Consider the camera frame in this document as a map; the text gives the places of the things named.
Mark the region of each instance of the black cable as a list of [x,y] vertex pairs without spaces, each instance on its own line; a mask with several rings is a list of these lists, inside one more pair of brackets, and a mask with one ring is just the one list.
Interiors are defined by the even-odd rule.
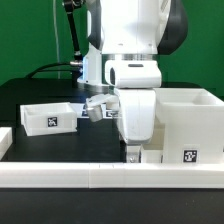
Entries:
[[58,63],[44,65],[44,66],[41,66],[41,67],[37,68],[36,70],[34,70],[33,72],[29,73],[28,75],[26,75],[25,78],[32,79],[32,77],[36,73],[41,72],[41,71],[43,71],[46,68],[52,68],[52,67],[64,66],[64,65],[70,65],[70,63],[69,62],[58,62]]

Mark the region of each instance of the open box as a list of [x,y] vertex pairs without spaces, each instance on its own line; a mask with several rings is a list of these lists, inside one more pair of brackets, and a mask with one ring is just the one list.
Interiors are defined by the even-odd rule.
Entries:
[[12,144],[12,128],[0,128],[0,159]]
[[224,102],[204,89],[155,91],[154,134],[150,144],[143,146],[142,161],[222,163]]
[[20,113],[27,136],[76,131],[77,114],[70,103],[22,105]]

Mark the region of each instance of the white box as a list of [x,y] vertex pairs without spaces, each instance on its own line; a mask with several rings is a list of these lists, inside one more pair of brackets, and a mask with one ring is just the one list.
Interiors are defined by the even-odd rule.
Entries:
[[155,131],[147,148],[162,149],[163,163],[222,163],[224,102],[204,89],[155,90]]
[[0,159],[12,144],[12,128],[0,128]]
[[22,105],[20,113],[27,136],[76,131],[77,114],[70,103]]

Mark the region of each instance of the white plastic housing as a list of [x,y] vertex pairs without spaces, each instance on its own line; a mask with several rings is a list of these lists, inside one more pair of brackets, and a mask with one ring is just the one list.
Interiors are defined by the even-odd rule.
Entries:
[[79,83],[102,85],[102,56],[101,52],[89,44],[88,54],[83,59],[83,75]]
[[22,105],[20,111],[27,136],[76,131],[77,114],[70,103]]
[[168,20],[170,0],[100,2],[103,54],[157,54],[157,45]]
[[[111,83],[111,70],[114,84]],[[105,65],[105,78],[116,88],[154,88],[161,86],[161,72],[156,61],[109,60]]]
[[154,90],[114,89],[120,108],[117,127],[127,144],[143,144],[150,141],[155,119],[156,94]]

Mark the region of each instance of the white container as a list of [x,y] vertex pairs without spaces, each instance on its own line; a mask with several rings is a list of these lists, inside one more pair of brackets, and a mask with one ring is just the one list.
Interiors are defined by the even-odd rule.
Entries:
[[154,134],[143,148],[162,150],[163,163],[222,163],[224,102],[204,89],[155,91]]
[[77,114],[70,103],[22,105],[20,113],[27,136],[76,131]]
[[12,128],[0,128],[0,159],[12,144]]

